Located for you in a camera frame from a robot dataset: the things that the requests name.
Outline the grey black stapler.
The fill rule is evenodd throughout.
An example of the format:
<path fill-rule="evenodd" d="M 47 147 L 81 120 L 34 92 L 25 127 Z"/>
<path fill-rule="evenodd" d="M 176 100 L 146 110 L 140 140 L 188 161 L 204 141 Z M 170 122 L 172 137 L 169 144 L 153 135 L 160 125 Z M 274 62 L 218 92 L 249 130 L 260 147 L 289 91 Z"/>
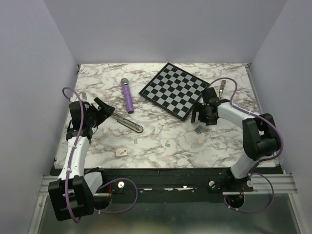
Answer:
<path fill-rule="evenodd" d="M 119 114 L 112 113 L 111 117 L 115 119 L 118 123 L 122 124 L 123 126 L 137 132 L 137 133 L 142 133 L 144 131 L 144 128 L 141 125 L 138 125 L 128 119 L 125 119 Z"/>

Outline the white stapler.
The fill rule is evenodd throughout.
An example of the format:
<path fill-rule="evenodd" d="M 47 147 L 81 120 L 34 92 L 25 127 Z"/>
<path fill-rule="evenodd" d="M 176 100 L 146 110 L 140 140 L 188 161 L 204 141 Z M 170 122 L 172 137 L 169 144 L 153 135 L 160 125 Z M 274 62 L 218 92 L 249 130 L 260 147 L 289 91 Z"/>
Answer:
<path fill-rule="evenodd" d="M 221 84 L 220 84 L 220 87 L 219 87 L 219 91 L 218 91 L 218 97 L 220 99 L 222 99 L 222 97 L 223 97 L 223 92 L 225 90 L 225 86 L 226 86 L 226 80 L 222 80 Z"/>

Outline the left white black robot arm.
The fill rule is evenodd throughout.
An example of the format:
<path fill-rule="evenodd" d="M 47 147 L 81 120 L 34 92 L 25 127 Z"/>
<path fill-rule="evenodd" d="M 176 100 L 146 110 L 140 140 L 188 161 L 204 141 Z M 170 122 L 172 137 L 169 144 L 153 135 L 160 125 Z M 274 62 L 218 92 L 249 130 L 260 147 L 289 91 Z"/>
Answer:
<path fill-rule="evenodd" d="M 64 168 L 58 179 L 49 183 L 48 193 L 56 219 L 64 221 L 80 219 L 94 212 L 95 192 L 102 193 L 108 187 L 108 180 L 100 168 L 84 172 L 85 158 L 91 145 L 93 128 L 98 127 L 115 108 L 99 98 L 94 99 L 98 107 L 86 101 L 69 104 L 72 126 L 68 127 L 68 145 Z"/>

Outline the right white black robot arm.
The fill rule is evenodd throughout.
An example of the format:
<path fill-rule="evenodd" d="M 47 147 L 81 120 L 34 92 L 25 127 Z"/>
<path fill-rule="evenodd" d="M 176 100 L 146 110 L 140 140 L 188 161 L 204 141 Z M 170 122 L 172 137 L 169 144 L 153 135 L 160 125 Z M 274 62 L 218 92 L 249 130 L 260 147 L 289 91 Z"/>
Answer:
<path fill-rule="evenodd" d="M 220 99 L 213 87 L 206 88 L 202 97 L 203 102 L 194 105 L 191 123 L 198 120 L 213 126 L 221 118 L 242 129 L 244 153 L 229 169 L 230 175 L 224 179 L 225 187 L 235 191 L 241 187 L 241 179 L 246 178 L 265 157 L 282 150 L 282 138 L 272 115 L 258 115 L 241 109 L 227 99 Z"/>

